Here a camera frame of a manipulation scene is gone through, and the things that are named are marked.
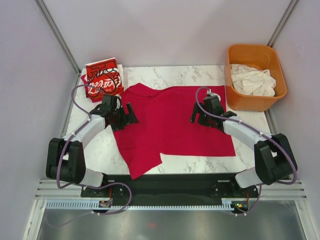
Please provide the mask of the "crimson red t-shirt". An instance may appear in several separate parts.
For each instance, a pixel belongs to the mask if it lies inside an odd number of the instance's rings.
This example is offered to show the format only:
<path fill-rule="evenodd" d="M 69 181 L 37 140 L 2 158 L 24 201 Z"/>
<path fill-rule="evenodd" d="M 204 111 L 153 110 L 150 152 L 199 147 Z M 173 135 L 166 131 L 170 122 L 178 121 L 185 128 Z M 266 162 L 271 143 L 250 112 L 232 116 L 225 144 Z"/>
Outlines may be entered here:
<path fill-rule="evenodd" d="M 152 89 L 141 83 L 121 94 L 131 103 L 138 123 L 114 131 L 120 155 L 133 180 L 162 163 L 160 154 L 196 157 L 234 157 L 231 136 L 212 127 L 193 124 L 193 108 L 206 96 L 198 86 Z"/>

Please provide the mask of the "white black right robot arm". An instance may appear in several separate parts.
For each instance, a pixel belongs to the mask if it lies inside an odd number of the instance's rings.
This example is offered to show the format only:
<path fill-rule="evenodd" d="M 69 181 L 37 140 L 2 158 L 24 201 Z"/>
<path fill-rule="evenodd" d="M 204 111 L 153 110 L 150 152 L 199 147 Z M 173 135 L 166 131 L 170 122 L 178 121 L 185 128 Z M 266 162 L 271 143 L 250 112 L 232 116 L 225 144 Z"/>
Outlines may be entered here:
<path fill-rule="evenodd" d="M 232 136 L 254 153 L 254 167 L 235 174 L 229 184 L 229 191 L 235 197 L 242 196 L 248 187 L 292 185 L 297 181 L 297 163 L 287 137 L 281 133 L 264 133 L 244 122 L 236 113 L 224 111 L 216 95 L 207 95 L 200 103 L 195 99 L 190 122 L 215 128 Z"/>

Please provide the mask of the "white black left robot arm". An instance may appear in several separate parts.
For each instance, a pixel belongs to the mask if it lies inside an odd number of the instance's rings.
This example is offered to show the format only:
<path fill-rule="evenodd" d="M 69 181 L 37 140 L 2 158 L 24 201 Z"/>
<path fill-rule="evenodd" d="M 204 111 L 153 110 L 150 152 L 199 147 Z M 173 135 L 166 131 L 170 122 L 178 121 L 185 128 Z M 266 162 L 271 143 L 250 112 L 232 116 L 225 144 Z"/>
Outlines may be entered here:
<path fill-rule="evenodd" d="M 108 126 L 112 131 L 120 131 L 139 122 L 131 103 L 128 102 L 126 107 L 127 111 L 120 97 L 104 95 L 102 103 L 85 112 L 88 118 L 78 128 L 62 138 L 52 138 L 48 144 L 47 178 L 56 180 L 60 189 L 63 188 L 60 181 L 64 181 L 67 185 L 90 187 L 99 197 L 106 196 L 110 185 L 104 181 L 104 173 L 86 167 L 84 150 Z"/>

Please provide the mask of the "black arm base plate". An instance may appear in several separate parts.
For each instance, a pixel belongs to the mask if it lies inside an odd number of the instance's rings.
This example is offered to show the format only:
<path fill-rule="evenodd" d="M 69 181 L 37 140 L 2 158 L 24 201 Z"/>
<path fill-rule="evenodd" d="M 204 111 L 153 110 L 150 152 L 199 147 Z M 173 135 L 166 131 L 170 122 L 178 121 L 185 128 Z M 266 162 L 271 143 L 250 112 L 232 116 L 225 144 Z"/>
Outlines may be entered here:
<path fill-rule="evenodd" d="M 146 174 L 132 179 L 130 175 L 113 174 L 104 177 L 105 189 L 87 188 L 83 198 L 111 197 L 113 206 L 127 202 L 131 206 L 213 206 L 223 198 L 245 200 L 256 198 L 255 186 L 244 189 L 235 186 L 232 173 Z"/>

